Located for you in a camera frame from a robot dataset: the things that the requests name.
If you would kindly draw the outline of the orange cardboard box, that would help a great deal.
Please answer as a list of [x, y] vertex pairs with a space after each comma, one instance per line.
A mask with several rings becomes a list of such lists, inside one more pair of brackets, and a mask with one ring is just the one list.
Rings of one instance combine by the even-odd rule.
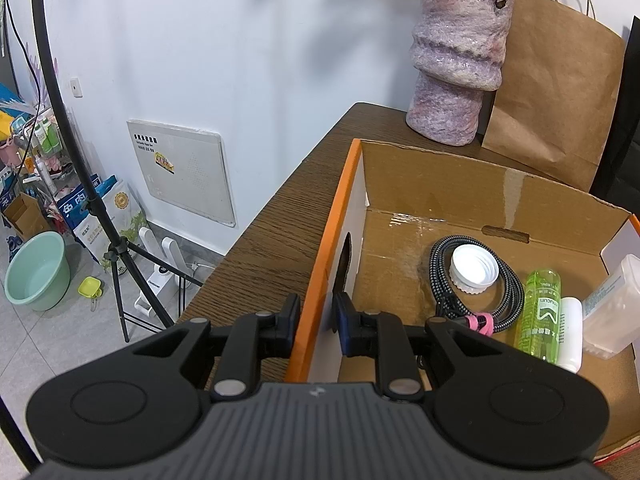
[[582, 318], [636, 218], [447, 153], [355, 140], [288, 359], [298, 418], [436, 479], [575, 477], [639, 440], [637, 313]]

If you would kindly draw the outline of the green plastic bottle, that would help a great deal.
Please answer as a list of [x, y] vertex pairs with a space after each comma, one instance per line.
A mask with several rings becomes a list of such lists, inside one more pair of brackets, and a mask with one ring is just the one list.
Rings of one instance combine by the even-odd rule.
[[561, 277], [555, 270], [529, 274], [515, 345], [530, 356], [578, 373], [582, 367], [582, 303], [561, 292]]

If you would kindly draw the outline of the translucent plastic container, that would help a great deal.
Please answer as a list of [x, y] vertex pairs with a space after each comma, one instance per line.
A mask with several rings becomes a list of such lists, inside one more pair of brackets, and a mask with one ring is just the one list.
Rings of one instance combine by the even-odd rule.
[[617, 356], [639, 339], [639, 258], [626, 255], [582, 303], [584, 350], [600, 359]]

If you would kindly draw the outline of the white jar lid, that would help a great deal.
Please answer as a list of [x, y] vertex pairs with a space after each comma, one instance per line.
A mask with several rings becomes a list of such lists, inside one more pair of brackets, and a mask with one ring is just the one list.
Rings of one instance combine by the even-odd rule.
[[479, 295], [497, 281], [497, 259], [487, 249], [474, 244], [454, 248], [450, 258], [450, 280], [466, 294]]

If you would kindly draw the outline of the black tripod stand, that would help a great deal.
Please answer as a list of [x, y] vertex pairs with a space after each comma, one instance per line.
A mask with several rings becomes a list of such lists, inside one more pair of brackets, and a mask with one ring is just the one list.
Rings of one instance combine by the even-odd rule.
[[80, 183], [85, 190], [86, 206], [88, 211], [94, 218], [98, 219], [99, 224], [102, 226], [102, 229], [108, 239], [108, 251], [104, 254], [104, 257], [111, 263], [114, 292], [120, 324], [122, 324], [123, 330], [126, 330], [127, 324], [131, 322], [143, 327], [149, 332], [158, 333], [160, 331], [159, 327], [149, 322], [145, 322], [142, 318], [138, 318], [133, 314], [127, 314], [124, 311], [124, 308], [122, 307], [122, 295], [120, 294], [117, 265], [121, 262], [125, 266], [130, 276], [139, 287], [140, 292], [142, 292], [143, 297], [148, 300], [152, 311], [160, 319], [160, 322], [162, 322], [165, 328], [174, 326], [175, 322], [169, 316], [164, 306], [160, 303], [160, 300], [156, 298], [154, 292], [150, 289], [150, 286], [146, 284], [146, 279], [143, 277], [132, 256], [134, 254], [138, 254], [152, 263], [158, 263], [175, 274], [183, 276], [186, 280], [192, 281], [195, 285], [202, 286], [203, 283], [196, 278], [192, 278], [189, 274], [182, 274], [178, 269], [173, 268], [167, 262], [163, 262], [159, 258], [153, 257], [145, 249], [139, 247], [133, 242], [130, 242], [130, 240], [127, 240], [126, 237], [120, 235], [116, 230], [110, 215], [107, 213], [102, 197], [99, 196], [98, 192], [96, 192], [96, 189], [94, 188], [84, 156], [81, 154], [79, 143], [77, 142], [72, 126], [70, 125], [70, 120], [66, 113], [60, 88], [58, 88], [58, 80], [56, 79], [53, 56], [50, 49], [44, 0], [30, 1], [32, 2], [32, 22], [34, 23], [38, 58], [51, 107], [56, 121], [58, 122], [58, 128], [60, 128], [63, 142], [66, 145], [68, 156], [70, 156], [70, 161], [72, 162]]

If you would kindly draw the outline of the small yellow box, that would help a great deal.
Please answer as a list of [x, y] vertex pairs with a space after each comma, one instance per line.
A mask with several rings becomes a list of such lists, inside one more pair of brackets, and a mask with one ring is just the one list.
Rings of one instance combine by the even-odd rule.
[[77, 292], [80, 296], [90, 300], [97, 300], [102, 296], [102, 282], [99, 278], [87, 276], [78, 285]]

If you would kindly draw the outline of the green plastic basin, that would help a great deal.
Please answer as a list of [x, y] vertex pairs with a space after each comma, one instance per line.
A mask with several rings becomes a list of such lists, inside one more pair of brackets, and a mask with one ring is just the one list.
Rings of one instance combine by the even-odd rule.
[[65, 242], [57, 232], [42, 232], [21, 246], [6, 270], [4, 292], [14, 306], [36, 312], [55, 307], [70, 286]]

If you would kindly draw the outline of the small cardboard box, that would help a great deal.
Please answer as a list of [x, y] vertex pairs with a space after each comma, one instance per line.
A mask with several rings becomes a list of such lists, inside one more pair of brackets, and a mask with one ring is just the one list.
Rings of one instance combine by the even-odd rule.
[[38, 200], [25, 193], [17, 195], [9, 203], [3, 211], [3, 217], [23, 242], [51, 229], [41, 212]]

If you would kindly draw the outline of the cluttered storage rack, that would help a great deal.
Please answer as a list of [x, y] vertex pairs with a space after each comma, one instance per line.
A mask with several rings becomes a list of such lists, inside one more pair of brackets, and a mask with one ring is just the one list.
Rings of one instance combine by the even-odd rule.
[[15, 148], [18, 155], [14, 176], [9, 177], [2, 191], [1, 206], [6, 208], [16, 196], [19, 169], [37, 176], [49, 190], [52, 200], [59, 202], [72, 192], [63, 183], [70, 183], [74, 168], [65, 153], [52, 108], [42, 103], [35, 108], [1, 86], [1, 110], [14, 115], [10, 123], [11, 137], [4, 146]]

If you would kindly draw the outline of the black paper bag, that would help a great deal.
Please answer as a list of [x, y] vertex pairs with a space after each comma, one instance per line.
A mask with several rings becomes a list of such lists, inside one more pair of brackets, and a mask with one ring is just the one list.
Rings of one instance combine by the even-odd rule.
[[610, 133], [590, 193], [639, 215], [639, 18], [632, 20]]

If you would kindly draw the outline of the purple felt vase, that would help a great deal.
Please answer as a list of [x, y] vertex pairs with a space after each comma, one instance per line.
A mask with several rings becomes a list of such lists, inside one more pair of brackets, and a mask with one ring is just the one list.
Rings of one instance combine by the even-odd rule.
[[502, 83], [515, 0], [420, 0], [409, 51], [418, 71], [407, 125], [432, 141], [473, 141], [484, 95]]

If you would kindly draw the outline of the brown paper bag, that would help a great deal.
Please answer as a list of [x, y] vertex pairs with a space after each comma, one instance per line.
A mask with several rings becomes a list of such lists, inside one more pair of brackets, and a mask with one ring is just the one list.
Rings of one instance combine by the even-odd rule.
[[484, 148], [587, 191], [612, 126], [626, 44], [593, 4], [515, 0]]

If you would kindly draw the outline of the white wall panel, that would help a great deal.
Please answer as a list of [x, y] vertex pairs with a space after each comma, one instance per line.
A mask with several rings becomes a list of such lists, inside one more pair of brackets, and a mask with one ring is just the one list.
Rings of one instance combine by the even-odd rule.
[[235, 225], [221, 136], [160, 122], [127, 122], [149, 193], [191, 214]]

